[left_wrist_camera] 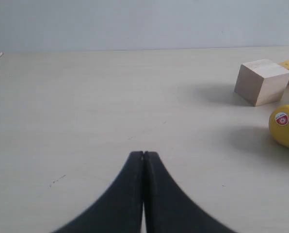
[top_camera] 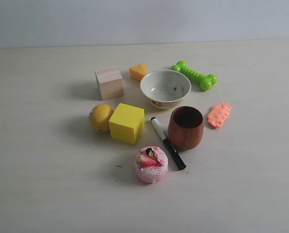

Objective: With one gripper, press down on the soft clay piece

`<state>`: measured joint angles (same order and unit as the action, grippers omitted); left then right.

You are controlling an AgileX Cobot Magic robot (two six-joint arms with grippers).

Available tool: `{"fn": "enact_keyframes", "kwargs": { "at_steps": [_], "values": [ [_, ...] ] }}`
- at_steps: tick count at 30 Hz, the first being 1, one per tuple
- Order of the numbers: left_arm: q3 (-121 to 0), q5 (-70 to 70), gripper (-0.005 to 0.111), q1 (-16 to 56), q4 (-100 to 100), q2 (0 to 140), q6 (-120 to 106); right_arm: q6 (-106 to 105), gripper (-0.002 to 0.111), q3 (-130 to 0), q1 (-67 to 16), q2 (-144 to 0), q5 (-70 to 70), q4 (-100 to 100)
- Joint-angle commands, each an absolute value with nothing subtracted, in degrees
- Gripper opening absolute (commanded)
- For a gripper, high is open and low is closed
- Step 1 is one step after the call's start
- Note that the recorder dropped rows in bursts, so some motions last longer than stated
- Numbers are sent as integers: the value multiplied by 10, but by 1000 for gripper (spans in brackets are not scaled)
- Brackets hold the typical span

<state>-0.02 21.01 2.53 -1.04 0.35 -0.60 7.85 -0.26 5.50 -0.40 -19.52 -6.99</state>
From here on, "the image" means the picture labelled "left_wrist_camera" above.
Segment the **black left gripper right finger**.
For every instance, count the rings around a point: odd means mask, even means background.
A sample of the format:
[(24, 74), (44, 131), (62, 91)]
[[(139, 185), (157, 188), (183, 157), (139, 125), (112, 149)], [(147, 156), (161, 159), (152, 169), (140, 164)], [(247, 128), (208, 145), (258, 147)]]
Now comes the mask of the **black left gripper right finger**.
[(157, 152), (144, 153), (143, 202), (148, 233), (233, 233), (177, 185)]

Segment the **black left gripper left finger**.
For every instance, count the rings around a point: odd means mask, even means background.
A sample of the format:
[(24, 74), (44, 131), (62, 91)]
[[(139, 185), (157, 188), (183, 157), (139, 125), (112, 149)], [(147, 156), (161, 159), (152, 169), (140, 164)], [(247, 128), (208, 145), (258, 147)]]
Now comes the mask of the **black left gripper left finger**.
[(139, 233), (143, 199), (144, 153), (129, 154), (109, 188), (83, 213), (57, 233)]

